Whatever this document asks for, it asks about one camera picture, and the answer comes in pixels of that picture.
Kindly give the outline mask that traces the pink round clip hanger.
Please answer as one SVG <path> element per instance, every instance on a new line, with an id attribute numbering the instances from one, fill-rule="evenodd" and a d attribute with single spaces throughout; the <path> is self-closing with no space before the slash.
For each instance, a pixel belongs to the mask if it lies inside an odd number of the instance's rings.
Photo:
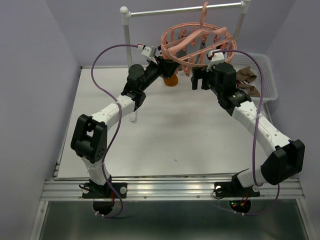
<path id="1" fill-rule="evenodd" d="M 208 12 L 208 2 L 201 8 L 201 16 L 198 22 L 185 22 L 174 25 L 163 32 L 160 38 L 160 52 L 165 59 L 171 59 L 179 63 L 175 71 L 182 71 L 189 76 L 192 68 L 207 66 L 209 60 L 207 53 L 212 50 L 235 50 L 236 40 L 228 32 L 226 27 L 219 27 L 205 22 Z M 206 48 L 200 50 L 201 41 L 205 41 Z M 176 53 L 185 45 L 186 55 L 177 58 Z M 196 64 L 197 55 L 204 53 L 202 64 Z"/>

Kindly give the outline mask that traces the maroon white striped sock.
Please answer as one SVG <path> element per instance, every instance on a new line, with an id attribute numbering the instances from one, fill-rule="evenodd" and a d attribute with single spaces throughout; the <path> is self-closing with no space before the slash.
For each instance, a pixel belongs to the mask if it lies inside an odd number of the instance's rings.
<path id="1" fill-rule="evenodd" d="M 248 87 L 247 83 L 245 81 L 236 80 L 236 86 L 240 89 L 245 89 Z"/>

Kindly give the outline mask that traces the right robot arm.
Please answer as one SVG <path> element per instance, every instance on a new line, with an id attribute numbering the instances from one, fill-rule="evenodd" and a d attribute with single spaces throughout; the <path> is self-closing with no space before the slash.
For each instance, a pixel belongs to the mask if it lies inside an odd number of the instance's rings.
<path id="1" fill-rule="evenodd" d="M 291 140 L 258 112 L 252 99 L 237 87 L 236 70 L 226 62 L 217 64 L 211 70 L 195 67 L 192 70 L 192 89 L 211 90 L 218 104 L 252 135 L 253 142 L 264 150 L 267 159 L 260 166 L 255 164 L 232 176 L 231 181 L 217 182 L 215 196 L 239 198 L 260 196 L 259 185 L 273 186 L 300 173 L 303 168 L 305 145 L 297 139 Z"/>

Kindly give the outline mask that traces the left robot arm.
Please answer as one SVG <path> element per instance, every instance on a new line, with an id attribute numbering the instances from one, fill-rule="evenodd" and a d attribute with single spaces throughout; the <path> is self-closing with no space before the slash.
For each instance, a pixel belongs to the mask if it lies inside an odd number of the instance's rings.
<path id="1" fill-rule="evenodd" d="M 112 177 L 104 164 L 104 158 L 112 141 L 108 141 L 108 130 L 120 126 L 121 120 L 135 112 L 146 98 L 145 90 L 159 77 L 169 79 L 175 74 L 179 63 L 158 56 L 147 67 L 134 64 L 128 69 L 123 91 L 113 103 L 92 115 L 78 117 L 70 147 L 84 162 L 89 181 L 80 184 L 84 199 L 104 199 L 115 195 L 122 188 L 112 186 Z"/>

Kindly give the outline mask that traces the white plastic basket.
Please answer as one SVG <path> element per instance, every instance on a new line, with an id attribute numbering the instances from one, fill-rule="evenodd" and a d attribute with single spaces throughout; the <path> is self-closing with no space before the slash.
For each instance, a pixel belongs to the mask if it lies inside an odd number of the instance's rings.
<path id="1" fill-rule="evenodd" d="M 278 98 L 278 91 L 269 58 L 266 55 L 259 53 L 250 52 L 249 55 L 251 55 L 259 64 L 261 72 L 264 76 L 262 103 L 265 104 L 270 101 L 275 101 Z M 253 86 L 259 92 L 259 94 L 261 94 L 260 73 L 254 61 L 248 56 L 236 52 L 231 64 L 237 72 L 245 67 L 250 67 L 250 71 L 256 75 L 256 79 L 250 83 L 245 81 L 245 83 L 249 86 Z"/>

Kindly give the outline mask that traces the beige sock in basket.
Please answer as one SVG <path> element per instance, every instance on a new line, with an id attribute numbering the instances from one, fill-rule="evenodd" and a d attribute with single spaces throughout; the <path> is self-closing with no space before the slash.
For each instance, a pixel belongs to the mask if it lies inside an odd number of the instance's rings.
<path id="1" fill-rule="evenodd" d="M 250 66 L 246 66 L 240 70 L 237 71 L 236 73 L 236 80 L 246 82 L 247 83 L 247 88 L 242 88 L 247 90 L 247 94 L 250 97 L 260 97 L 260 93 L 258 89 L 251 85 L 252 82 L 254 82 L 257 78 L 257 75 L 251 71 Z"/>

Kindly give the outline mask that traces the white drying rack stand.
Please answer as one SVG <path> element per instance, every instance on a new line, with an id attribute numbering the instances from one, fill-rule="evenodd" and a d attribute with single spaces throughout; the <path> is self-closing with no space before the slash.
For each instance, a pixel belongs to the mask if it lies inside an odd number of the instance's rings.
<path id="1" fill-rule="evenodd" d="M 238 3 L 227 3 L 227 4 L 216 4 L 216 5 L 209 5 L 207 6 L 207 10 L 209 9 L 228 9 L 228 8 L 236 8 L 240 7 L 241 13 L 237 22 L 236 30 L 233 36 L 233 38 L 237 39 L 240 29 L 243 24 L 244 17 L 248 11 L 250 2 L 248 0 L 242 0 Z M 156 11 L 144 11 L 144 12 L 130 12 L 127 7 L 123 6 L 120 8 L 120 13 L 121 13 L 121 20 L 122 20 L 122 25 L 123 25 L 123 31 L 124 31 L 124 38 L 125 38 L 125 47 L 126 47 L 126 54 L 127 54 L 127 64 L 129 67 L 132 66 L 132 52 L 131 49 L 133 48 L 133 45 L 130 42 L 130 30 L 129 30 L 129 20 L 132 17 L 141 17 L 141 16 L 151 16 L 151 15 L 164 15 L 164 14 L 173 14 L 173 13 L 180 13 L 180 12 L 192 12 L 192 11 L 202 11 L 202 7 L 187 7 L 187 8 L 177 8 L 177 9 L 165 9 L 165 10 L 156 10 Z M 138 45 L 138 48 L 142 51 L 144 45 Z M 224 57 L 225 57 L 225 62 L 231 63 L 233 57 L 235 56 L 237 49 L 233 49 L 231 51 L 229 50 L 220 50 L 223 52 Z"/>

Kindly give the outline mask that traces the aluminium mounting rail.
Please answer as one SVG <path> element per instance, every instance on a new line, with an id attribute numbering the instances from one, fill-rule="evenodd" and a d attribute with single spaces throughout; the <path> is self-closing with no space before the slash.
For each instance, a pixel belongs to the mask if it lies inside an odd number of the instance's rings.
<path id="1" fill-rule="evenodd" d="M 125 201 L 209 201 L 217 182 L 230 181 L 230 174 L 113 177 L 113 183 L 127 183 Z M 80 180 L 50 180 L 44 183 L 42 201 L 85 201 Z"/>

